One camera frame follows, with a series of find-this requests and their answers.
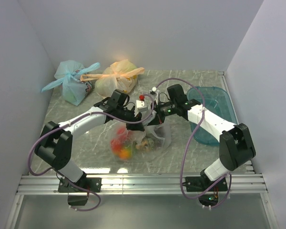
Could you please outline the orange green fake mango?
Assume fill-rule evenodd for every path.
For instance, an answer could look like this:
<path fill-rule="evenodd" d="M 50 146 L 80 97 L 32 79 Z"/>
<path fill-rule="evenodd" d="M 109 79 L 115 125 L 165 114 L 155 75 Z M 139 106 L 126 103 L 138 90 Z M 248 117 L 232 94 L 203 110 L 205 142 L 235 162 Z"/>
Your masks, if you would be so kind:
<path fill-rule="evenodd" d="M 132 150 L 128 148 L 123 148 L 120 150 L 118 157 L 122 160 L 128 160 L 132 157 Z"/>

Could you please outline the clear lemon-print plastic bag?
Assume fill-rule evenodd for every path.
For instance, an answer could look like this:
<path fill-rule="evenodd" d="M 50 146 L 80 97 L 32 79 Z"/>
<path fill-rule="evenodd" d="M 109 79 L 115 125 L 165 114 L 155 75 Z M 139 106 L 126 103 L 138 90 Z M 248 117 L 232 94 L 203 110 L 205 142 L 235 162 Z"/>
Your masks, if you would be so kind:
<path fill-rule="evenodd" d="M 118 124 L 115 125 L 114 129 L 110 132 L 109 135 L 109 147 L 110 147 L 110 140 L 113 139 L 113 136 L 119 127 L 126 128 L 126 124 L 118 122 Z M 143 152 L 136 150 L 135 145 L 139 144 L 143 140 L 143 138 L 148 136 L 154 137 L 157 140 L 156 149 L 150 152 Z M 126 162 L 149 162 L 160 156 L 171 144 L 171 141 L 172 141 L 172 135 L 170 126 L 168 123 L 163 123 L 160 125 L 146 126 L 144 131 L 128 130 L 128 139 L 124 144 L 124 148 L 132 150 L 132 157 L 130 159 L 122 160 L 118 157 L 118 155 L 113 153 L 111 147 L 110 150 L 113 153 L 115 159 L 117 160 Z"/>

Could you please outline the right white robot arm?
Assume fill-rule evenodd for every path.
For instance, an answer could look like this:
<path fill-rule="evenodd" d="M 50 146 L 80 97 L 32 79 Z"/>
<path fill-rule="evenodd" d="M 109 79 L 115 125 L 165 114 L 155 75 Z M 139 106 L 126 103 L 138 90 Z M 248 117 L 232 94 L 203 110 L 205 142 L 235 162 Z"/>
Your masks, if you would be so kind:
<path fill-rule="evenodd" d="M 196 125 L 193 132 L 204 129 L 219 143 L 219 156 L 196 178 L 195 188 L 212 190 L 225 175 L 234 171 L 256 156 L 255 147 L 248 126 L 235 124 L 216 115 L 206 108 L 206 99 L 197 87 L 201 99 L 191 99 L 180 84 L 168 87 L 168 101 L 156 99 L 154 122 L 162 124 L 167 116 L 178 115 Z"/>

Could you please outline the fake longan bunch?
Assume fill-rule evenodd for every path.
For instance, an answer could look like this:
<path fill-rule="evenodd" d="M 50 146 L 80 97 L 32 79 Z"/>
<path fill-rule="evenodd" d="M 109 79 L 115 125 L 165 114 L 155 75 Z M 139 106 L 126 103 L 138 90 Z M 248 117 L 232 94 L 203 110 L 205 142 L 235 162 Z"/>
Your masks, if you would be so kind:
<path fill-rule="evenodd" d="M 136 150 L 143 152 L 150 152 L 155 150 L 157 147 L 157 140 L 154 137 L 148 136 L 135 145 Z"/>

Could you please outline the red fake pepper bunch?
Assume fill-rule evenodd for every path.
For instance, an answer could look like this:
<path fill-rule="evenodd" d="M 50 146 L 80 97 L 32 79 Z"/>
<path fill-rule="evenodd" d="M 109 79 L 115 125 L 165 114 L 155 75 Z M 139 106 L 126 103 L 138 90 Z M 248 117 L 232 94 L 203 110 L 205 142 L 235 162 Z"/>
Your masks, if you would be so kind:
<path fill-rule="evenodd" d="M 118 155 L 124 148 L 124 144 L 128 139 L 128 130 L 125 127 L 119 127 L 113 139 L 110 140 L 110 147 L 114 154 Z"/>

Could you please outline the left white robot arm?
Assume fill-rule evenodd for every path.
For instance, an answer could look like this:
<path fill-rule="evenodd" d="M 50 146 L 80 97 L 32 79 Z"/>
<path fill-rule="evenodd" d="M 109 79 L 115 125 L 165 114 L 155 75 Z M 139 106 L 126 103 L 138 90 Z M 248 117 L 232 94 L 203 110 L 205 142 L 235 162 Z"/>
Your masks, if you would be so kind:
<path fill-rule="evenodd" d="M 129 96 L 115 90 L 113 94 L 97 103 L 88 111 L 68 121 L 45 124 L 32 152 L 51 169 L 67 179 L 70 187 L 81 192 L 88 187 L 86 173 L 74 162 L 72 151 L 87 139 L 93 129 L 100 130 L 110 121 L 120 121 L 131 130 L 144 130 L 142 114 L 138 106 L 130 107 Z"/>

